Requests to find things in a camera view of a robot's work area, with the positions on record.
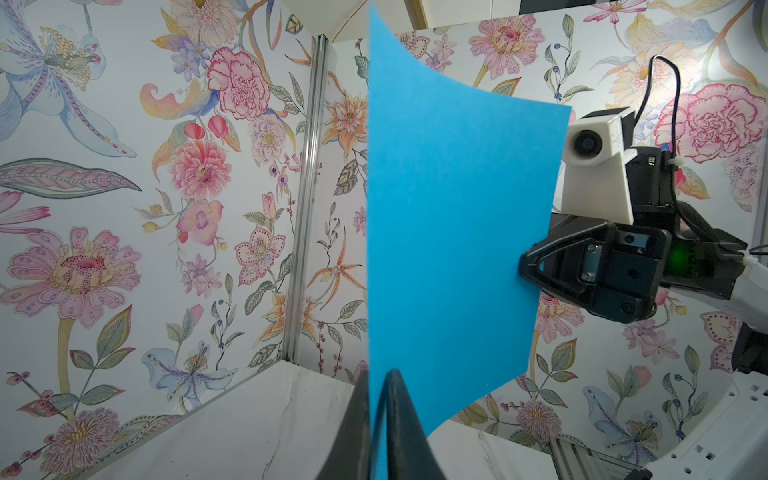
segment blue paper sheet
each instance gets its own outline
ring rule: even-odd
[[[399,369],[428,435],[526,370],[539,290],[518,262],[547,236],[571,109],[440,75],[373,10],[371,36],[371,406]]]

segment green led light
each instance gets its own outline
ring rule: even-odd
[[[683,244],[673,245],[667,256],[667,273],[672,275],[681,275],[687,273],[690,269],[688,260],[690,252],[688,247]]]

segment camera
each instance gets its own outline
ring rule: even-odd
[[[634,111],[593,111],[568,126],[560,211],[631,225],[632,203],[625,165],[632,146]]]

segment blue flower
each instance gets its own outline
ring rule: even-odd
[[[176,73],[183,73],[185,80],[192,80],[192,75],[200,77],[200,61],[193,51],[179,48],[179,52],[171,55],[170,59],[176,62],[174,71]]]
[[[223,390],[237,373],[237,369],[216,370],[204,373],[208,368],[210,347],[205,342],[197,344],[184,361],[184,369],[176,366],[176,356],[171,349],[152,349],[141,357],[150,373],[149,383],[155,389],[168,389],[168,401],[183,397],[200,406],[199,395],[205,390]]]
[[[184,38],[184,49],[194,54],[197,63],[203,69],[208,68],[208,62],[210,60],[210,53],[208,53],[208,46],[204,42],[199,41],[197,43],[191,41],[189,38]]]
[[[30,110],[59,116],[74,139],[107,157],[135,157],[108,121],[86,107],[74,93],[85,91],[101,76],[107,61],[99,41],[85,35],[77,41],[67,27],[43,28],[45,53],[24,19],[24,2],[5,2],[0,8],[0,69],[10,88],[0,101],[0,141],[13,135]],[[61,60],[65,54],[67,61]],[[50,140],[42,134],[43,141]]]
[[[605,434],[605,447],[618,452],[627,462],[645,465],[656,460],[649,449],[658,450],[661,424],[646,410],[643,417],[632,415],[622,427],[616,420],[616,405],[602,390],[593,386],[584,387],[584,396],[589,403],[589,421]]]

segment white marble surface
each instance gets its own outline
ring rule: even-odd
[[[136,478],[315,478],[353,387],[287,362],[97,471]],[[549,455],[448,420],[429,436],[448,480],[557,480]]]

